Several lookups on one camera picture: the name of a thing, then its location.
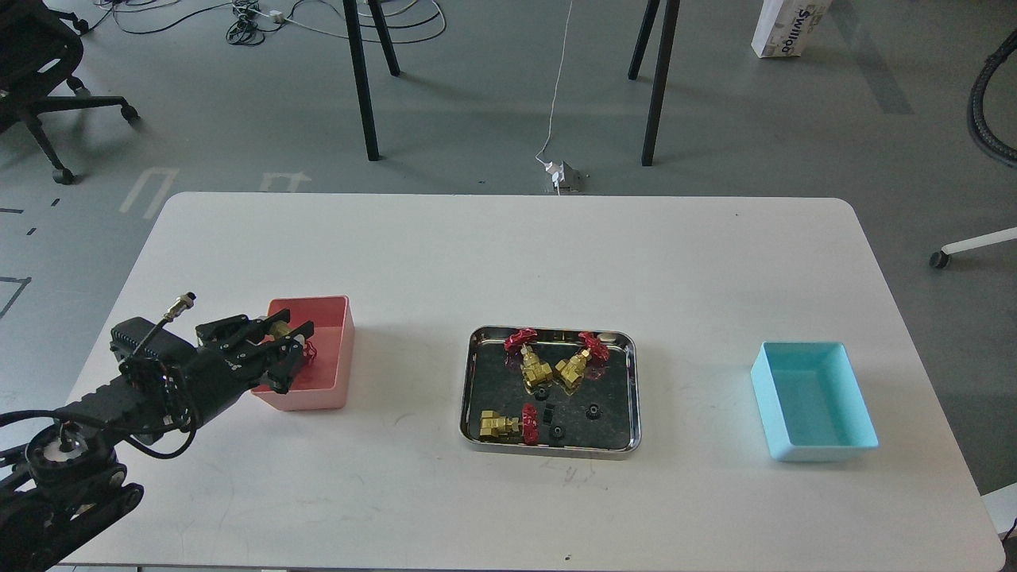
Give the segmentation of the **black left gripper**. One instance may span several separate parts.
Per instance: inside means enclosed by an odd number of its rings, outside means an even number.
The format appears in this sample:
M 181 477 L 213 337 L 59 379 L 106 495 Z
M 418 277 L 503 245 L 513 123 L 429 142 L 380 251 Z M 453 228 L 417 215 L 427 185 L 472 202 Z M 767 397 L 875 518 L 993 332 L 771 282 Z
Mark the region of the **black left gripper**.
M 315 334 L 312 321 L 291 328 L 284 321 L 270 325 L 265 316 L 250 319 L 247 314 L 234 314 L 200 323 L 195 334 L 203 346 L 182 362 L 180 370 L 188 403 L 200 419 L 214 419 L 236 403 L 240 395 L 264 384 L 267 369 L 270 388 L 276 394 L 287 394 L 298 373 L 315 362 L 315 344 L 310 341 Z M 271 366 L 270 351 L 254 346 L 267 334 L 277 350 L 277 360 Z M 215 350 L 239 346 L 236 354 Z

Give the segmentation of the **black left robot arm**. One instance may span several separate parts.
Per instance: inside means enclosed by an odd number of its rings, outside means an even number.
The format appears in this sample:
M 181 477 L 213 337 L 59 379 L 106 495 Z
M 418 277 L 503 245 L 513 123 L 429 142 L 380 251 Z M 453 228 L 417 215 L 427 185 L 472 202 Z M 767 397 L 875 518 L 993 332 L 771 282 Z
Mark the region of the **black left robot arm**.
M 159 452 L 153 443 L 181 431 L 190 446 L 199 428 L 257 386 L 290 391 L 311 352 L 313 322 L 291 326 L 287 308 L 234 314 L 201 323 L 192 345 L 166 328 L 194 300 L 191 292 L 178 297 L 156 323 L 135 316 L 113 326 L 119 373 L 108 384 L 56 410 L 3 414 L 3 426 L 48 420 L 27 443 L 2 452 L 10 468 L 2 479 L 4 571 L 54 567 L 141 503 L 143 488 L 127 481 L 118 444 L 176 458 L 181 449 Z

